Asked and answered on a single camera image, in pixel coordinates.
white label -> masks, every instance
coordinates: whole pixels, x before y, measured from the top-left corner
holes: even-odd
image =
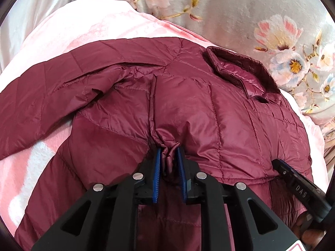
[[[296,241],[290,248],[286,251],[306,251],[304,245],[301,241]]]

pink blanket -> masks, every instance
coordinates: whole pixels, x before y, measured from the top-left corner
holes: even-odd
[[[213,45],[182,27],[138,13],[125,1],[77,0],[51,14],[28,36],[21,51],[0,75],[0,91],[34,64],[78,46],[97,40],[135,37],[181,37],[204,47]],[[325,191],[328,177],[320,128],[301,114],[292,96],[282,93],[305,125],[314,182]],[[0,161],[0,215],[13,235],[39,176],[70,132],[71,121],[32,147]]]

maroon puffer jacket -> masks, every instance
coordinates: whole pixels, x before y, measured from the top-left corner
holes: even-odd
[[[312,179],[304,126],[264,66],[185,39],[89,43],[31,67],[0,94],[0,106],[0,159],[75,114],[16,231],[25,250],[93,184],[134,172],[154,144],[165,148],[166,174],[181,143],[204,172],[245,182],[288,225],[303,207],[271,160]],[[183,205],[177,188],[163,181],[158,206],[140,208],[138,250],[199,250],[199,207]]]

silver screw head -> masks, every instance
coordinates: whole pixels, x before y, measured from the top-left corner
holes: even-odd
[[[102,191],[102,190],[103,190],[103,184],[100,184],[100,183],[95,184],[95,185],[93,186],[93,190],[94,190],[94,191]]]
[[[197,173],[197,178],[199,179],[205,179],[207,177],[207,174],[204,172],[198,172]]]
[[[238,188],[239,190],[243,191],[247,188],[247,185],[244,184],[243,182],[239,182],[236,184],[236,188]]]
[[[133,179],[135,179],[135,180],[141,180],[142,178],[143,178],[143,174],[141,174],[141,173],[133,174]]]

finger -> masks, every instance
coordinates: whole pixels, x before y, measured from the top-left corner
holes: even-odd
[[[298,219],[296,220],[295,224],[296,224],[297,226],[301,227],[302,224],[306,221],[306,219],[307,219],[307,215],[308,215],[308,212],[307,212],[307,211],[301,213],[301,214],[299,215]]]
[[[303,212],[302,214],[299,215],[299,217],[297,218],[295,224],[293,225],[293,227],[291,228],[292,232],[297,236],[298,239],[301,238],[301,232],[300,232],[300,229],[301,229],[301,226],[304,222],[306,222],[307,220],[307,215],[308,215],[308,212],[305,211]]]
[[[312,247],[316,247],[322,240],[324,235],[325,231],[321,231],[318,229],[309,229],[303,233],[301,240],[305,244],[311,245]]]

